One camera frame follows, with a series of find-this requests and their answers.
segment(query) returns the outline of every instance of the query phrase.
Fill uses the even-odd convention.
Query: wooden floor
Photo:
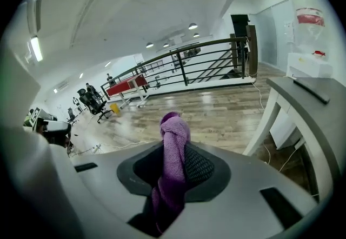
[[[284,76],[284,73],[267,65],[258,68],[255,86],[261,91],[264,107],[270,91],[265,80],[277,76]],[[238,153],[245,150],[263,114],[260,92],[253,85],[153,96],[144,107],[137,108],[136,102],[132,102],[121,110],[120,116],[113,114],[108,120],[101,120],[101,124],[97,123],[98,117],[91,118],[88,111],[80,114],[77,117],[79,122],[72,128],[72,132],[78,135],[72,136],[72,142],[76,145],[74,154],[84,151],[80,155],[88,154],[91,152],[89,149],[97,143],[101,143],[102,151],[107,152],[130,143],[161,140],[159,122],[170,111],[178,111],[189,124],[192,141]],[[270,136],[264,142],[271,152],[270,165],[279,169],[293,152],[293,147],[276,151]],[[269,161],[264,147],[255,155]],[[298,151],[282,172],[310,191]]]

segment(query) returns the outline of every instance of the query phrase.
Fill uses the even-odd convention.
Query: purple towel
[[[190,141],[190,128],[178,112],[169,112],[160,122],[160,132],[164,146],[163,170],[151,198],[156,227],[162,233],[184,208],[187,190],[184,176],[185,144]]]

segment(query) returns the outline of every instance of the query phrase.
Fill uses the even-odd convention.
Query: mesh panel
[[[185,146],[185,177],[195,187],[206,181],[214,173],[214,165],[190,147]]]

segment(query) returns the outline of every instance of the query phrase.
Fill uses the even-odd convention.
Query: ceiling light
[[[195,29],[197,27],[198,27],[198,25],[196,25],[195,23],[192,23],[189,25],[189,29]]]
[[[41,50],[39,48],[37,36],[33,37],[30,40],[30,42],[31,42],[32,50],[34,51],[34,54],[36,56],[37,61],[41,61],[43,59],[43,57],[42,57]]]

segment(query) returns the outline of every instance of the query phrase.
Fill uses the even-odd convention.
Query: black office chair
[[[100,102],[93,93],[87,92],[85,89],[79,89],[77,91],[80,98],[79,100],[88,107],[91,114],[96,115],[101,113],[100,117],[97,120],[97,123],[99,123],[99,120],[104,116],[106,119],[108,117],[106,116],[106,113],[112,112],[112,110],[104,111],[104,106],[106,105],[107,101]]]
[[[76,119],[76,116],[74,115],[74,112],[72,110],[72,108],[69,108],[67,110],[67,112],[69,113],[70,118],[67,120],[68,123],[71,123],[71,126],[73,126],[75,123],[77,123],[77,121],[79,121],[78,119]]]

